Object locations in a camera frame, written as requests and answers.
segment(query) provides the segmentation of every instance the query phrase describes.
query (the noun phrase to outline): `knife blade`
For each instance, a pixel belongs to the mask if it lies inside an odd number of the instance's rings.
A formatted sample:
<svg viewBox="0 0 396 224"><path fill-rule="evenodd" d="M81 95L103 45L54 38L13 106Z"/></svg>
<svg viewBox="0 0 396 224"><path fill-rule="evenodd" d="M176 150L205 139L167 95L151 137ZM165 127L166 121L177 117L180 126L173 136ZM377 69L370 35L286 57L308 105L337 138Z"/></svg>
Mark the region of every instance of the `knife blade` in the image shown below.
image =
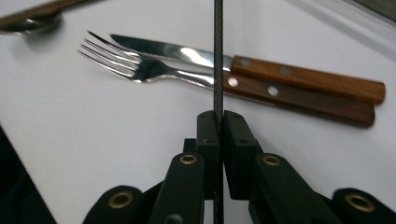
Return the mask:
<svg viewBox="0 0 396 224"><path fill-rule="evenodd" d="M139 53L151 57L184 63L195 63L207 67L213 67L214 64L214 55L207 50L193 49L125 35L110 36L123 47L131 51L139 51ZM344 96L373 105L381 104L384 101L386 92L383 82L336 75L243 56L231 57L224 55L223 70L283 83L297 88L329 93L334 96Z"/></svg>

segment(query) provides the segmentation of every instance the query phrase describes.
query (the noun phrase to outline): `fork handle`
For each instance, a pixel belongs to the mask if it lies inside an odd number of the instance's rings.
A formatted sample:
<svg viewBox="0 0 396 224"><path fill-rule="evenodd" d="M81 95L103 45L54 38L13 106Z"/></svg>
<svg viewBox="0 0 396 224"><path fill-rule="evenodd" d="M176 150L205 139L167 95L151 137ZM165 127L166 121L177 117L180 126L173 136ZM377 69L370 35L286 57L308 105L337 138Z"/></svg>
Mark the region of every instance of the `fork handle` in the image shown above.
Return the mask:
<svg viewBox="0 0 396 224"><path fill-rule="evenodd" d="M224 73L223 88L226 93L254 102L364 128L371 127L375 120L374 106L370 103L267 82L236 73Z"/></svg>
<svg viewBox="0 0 396 224"><path fill-rule="evenodd" d="M94 0L57 0L51 1L37 7L31 7L23 11L5 16L0 19L0 26L7 26L25 19L33 19L39 17L46 17L61 12L67 7L71 7L84 2L91 2Z"/></svg>

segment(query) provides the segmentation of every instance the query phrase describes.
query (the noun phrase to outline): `brown wooden handle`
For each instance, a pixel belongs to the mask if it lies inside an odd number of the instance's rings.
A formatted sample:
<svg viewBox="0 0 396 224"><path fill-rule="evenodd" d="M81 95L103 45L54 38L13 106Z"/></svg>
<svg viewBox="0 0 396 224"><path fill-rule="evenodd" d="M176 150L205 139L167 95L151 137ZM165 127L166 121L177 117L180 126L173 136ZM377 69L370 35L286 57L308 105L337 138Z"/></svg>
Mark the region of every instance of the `brown wooden handle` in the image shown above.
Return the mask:
<svg viewBox="0 0 396 224"><path fill-rule="evenodd" d="M237 97L360 127L368 128L375 120L374 106L367 102L307 91L262 79L224 73L223 87L226 93Z"/></svg>
<svg viewBox="0 0 396 224"><path fill-rule="evenodd" d="M0 26L9 26L15 22L23 21L25 19L33 19L39 17L46 17L61 12L67 7L76 4L89 2L91 0L57 0L45 3L43 5L32 7L21 12L6 16L0 19Z"/></svg>
<svg viewBox="0 0 396 224"><path fill-rule="evenodd" d="M381 104L385 98L385 84L382 82L340 76L281 63L236 56L231 71L307 90L365 101L373 105Z"/></svg>

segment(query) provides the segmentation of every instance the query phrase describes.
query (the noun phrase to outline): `metal rod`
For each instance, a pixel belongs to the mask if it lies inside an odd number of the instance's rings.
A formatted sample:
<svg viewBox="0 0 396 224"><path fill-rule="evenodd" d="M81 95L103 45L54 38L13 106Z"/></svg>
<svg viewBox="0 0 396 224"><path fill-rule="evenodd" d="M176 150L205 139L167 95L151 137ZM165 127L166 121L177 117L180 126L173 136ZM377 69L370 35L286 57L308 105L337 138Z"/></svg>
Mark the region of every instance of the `metal rod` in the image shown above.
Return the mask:
<svg viewBox="0 0 396 224"><path fill-rule="evenodd" d="M214 57L214 111L219 138L221 138L221 126L223 117L223 2L215 0L215 57ZM223 199L223 158L222 148L219 147L218 170L213 201L213 215L215 224L224 223L224 199Z"/></svg>

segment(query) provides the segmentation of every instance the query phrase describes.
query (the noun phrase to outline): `silver utensil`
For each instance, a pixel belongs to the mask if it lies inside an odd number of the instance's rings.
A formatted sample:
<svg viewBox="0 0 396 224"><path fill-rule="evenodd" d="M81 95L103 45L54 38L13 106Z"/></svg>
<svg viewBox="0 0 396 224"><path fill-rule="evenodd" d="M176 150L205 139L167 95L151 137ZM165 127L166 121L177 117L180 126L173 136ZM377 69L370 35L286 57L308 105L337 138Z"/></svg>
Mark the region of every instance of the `silver utensil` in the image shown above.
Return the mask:
<svg viewBox="0 0 396 224"><path fill-rule="evenodd" d="M141 39L124 35L110 35L119 45L141 55L184 63L214 66L212 52L190 47ZM223 70L262 78L329 95L366 101L374 105L384 101L385 84L379 81L331 74L281 63L251 59L245 56L223 55Z"/></svg>
<svg viewBox="0 0 396 224"><path fill-rule="evenodd" d="M84 50L78 50L78 53L116 76L136 83L152 82L170 77L213 89L212 74L200 74L172 68L156 58L131 52L94 33L89 33L102 42L107 49L84 39L86 44L81 44ZM374 107L371 104L320 92L296 89L252 77L236 77L235 74L225 73L223 87L225 93L243 99L265 105L276 105L361 127L372 126L375 119Z"/></svg>
<svg viewBox="0 0 396 224"><path fill-rule="evenodd" d="M81 50L78 50L78 53L91 60L92 62L101 65L103 68L105 68L107 71L114 75L129 79L136 83L152 82L161 78L170 77L187 81L202 87L213 88L213 76L210 74L198 74L178 70L167 66L166 64L162 63L157 59L142 57L136 53L125 51L111 43L108 43L104 39L101 40L118 53L102 48L88 39L84 39L84 41L95 49L99 49L104 54L99 53L98 51L83 44L81 44L81 47L109 64L103 63L93 58L92 56L82 52Z"/></svg>
<svg viewBox="0 0 396 224"><path fill-rule="evenodd" d="M61 11L92 0L58 0L0 19L1 35L30 35L46 31L61 21Z"/></svg>

